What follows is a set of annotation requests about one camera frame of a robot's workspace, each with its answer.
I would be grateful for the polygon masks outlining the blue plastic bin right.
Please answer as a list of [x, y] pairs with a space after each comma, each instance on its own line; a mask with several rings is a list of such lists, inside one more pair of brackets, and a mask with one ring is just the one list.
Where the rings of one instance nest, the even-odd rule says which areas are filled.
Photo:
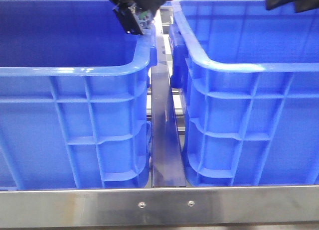
[[171, 85], [193, 186], [319, 182], [319, 11], [174, 0]]

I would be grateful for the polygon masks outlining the blue plastic bin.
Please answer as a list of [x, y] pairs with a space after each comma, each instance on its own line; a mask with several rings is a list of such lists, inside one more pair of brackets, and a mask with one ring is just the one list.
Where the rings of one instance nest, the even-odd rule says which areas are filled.
[[319, 11], [174, 0], [171, 85], [193, 186], [319, 182]]
[[156, 30], [107, 0], [0, 0], [0, 188], [142, 188]]

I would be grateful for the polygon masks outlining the blue plastic bin left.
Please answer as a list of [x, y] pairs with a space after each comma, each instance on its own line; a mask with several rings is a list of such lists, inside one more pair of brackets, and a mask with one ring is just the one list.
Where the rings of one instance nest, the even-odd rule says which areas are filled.
[[0, 188], [142, 188], [156, 30], [107, 0], [0, 0]]

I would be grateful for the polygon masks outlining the steel divider bar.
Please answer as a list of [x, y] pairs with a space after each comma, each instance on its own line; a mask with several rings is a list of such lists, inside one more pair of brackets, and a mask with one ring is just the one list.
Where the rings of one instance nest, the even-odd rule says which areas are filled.
[[156, 25], [158, 64], [152, 67], [152, 186], [185, 187], [186, 177], [169, 82], [163, 28]]

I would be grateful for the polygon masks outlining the steel table frame rail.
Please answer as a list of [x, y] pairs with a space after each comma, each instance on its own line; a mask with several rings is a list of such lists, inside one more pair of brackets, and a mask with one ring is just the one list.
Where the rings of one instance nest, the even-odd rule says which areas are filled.
[[3, 191], [2, 228], [317, 222], [318, 186]]

